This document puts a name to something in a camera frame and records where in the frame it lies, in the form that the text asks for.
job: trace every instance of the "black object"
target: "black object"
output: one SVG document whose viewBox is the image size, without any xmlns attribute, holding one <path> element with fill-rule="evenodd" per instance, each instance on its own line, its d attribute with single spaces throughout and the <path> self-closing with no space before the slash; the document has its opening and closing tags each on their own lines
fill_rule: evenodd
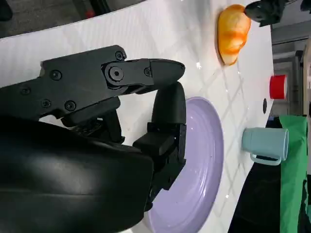
<svg viewBox="0 0 311 233">
<path fill-rule="evenodd" d="M 311 0 L 303 0 L 300 5 L 301 11 L 310 11 L 311 14 Z"/>
<path fill-rule="evenodd" d="M 280 22 L 285 8 L 286 0 L 261 0 L 248 4 L 245 14 L 252 20 L 266 26 Z"/>
<path fill-rule="evenodd" d="M 267 112 L 267 99 L 266 98 L 263 99 L 262 111 L 264 114 L 266 114 Z"/>
<path fill-rule="evenodd" d="M 6 2 L 6 0 L 0 0 L 0 21 L 9 21 L 13 16 L 13 12 Z"/>
<path fill-rule="evenodd" d="M 125 58 L 112 46 L 52 59 L 41 77 L 0 88 L 0 232 L 123 231 L 170 189 L 186 162 L 185 67 Z M 155 89 L 148 132 L 121 145 L 118 95 Z M 38 122 L 48 114 L 75 128 Z"/>
<path fill-rule="evenodd" d="M 96 16 L 111 12 L 106 0 L 89 0 Z"/>
</svg>

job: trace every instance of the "floor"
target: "floor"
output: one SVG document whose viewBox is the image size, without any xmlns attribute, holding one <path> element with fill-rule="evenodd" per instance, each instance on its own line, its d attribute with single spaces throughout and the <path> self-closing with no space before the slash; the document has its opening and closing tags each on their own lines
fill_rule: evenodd
<svg viewBox="0 0 311 233">
<path fill-rule="evenodd" d="M 107 0 L 112 11 L 144 0 Z M 91 10 L 88 0 L 7 0 L 13 18 L 0 22 L 0 38 L 35 32 L 86 18 Z"/>
</svg>

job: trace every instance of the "green cloth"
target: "green cloth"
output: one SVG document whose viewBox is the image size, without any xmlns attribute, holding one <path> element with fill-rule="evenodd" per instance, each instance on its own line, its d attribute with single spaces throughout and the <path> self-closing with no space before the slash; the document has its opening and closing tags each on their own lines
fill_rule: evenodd
<svg viewBox="0 0 311 233">
<path fill-rule="evenodd" d="M 282 127 L 289 131 L 288 156 L 281 163 L 280 232 L 297 233 L 302 198 L 302 184 L 306 178 L 307 119 L 303 116 L 280 116 Z"/>
</svg>

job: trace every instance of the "red cup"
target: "red cup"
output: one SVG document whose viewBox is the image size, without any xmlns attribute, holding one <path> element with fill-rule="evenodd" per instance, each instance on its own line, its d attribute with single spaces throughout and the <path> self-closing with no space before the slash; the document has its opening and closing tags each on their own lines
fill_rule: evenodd
<svg viewBox="0 0 311 233">
<path fill-rule="evenodd" d="M 270 98 L 275 100 L 286 99 L 287 93 L 287 76 L 274 75 L 270 78 Z"/>
</svg>

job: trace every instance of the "light blue mug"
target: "light blue mug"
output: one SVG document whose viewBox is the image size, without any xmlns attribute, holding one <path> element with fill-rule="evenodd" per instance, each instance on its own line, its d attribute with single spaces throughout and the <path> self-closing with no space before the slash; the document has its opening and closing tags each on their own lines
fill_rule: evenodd
<svg viewBox="0 0 311 233">
<path fill-rule="evenodd" d="M 242 149 L 250 152 L 256 163 L 277 166 L 287 158 L 288 142 L 287 129 L 249 128 L 243 132 Z M 276 160 L 257 158 L 257 155 Z"/>
</svg>

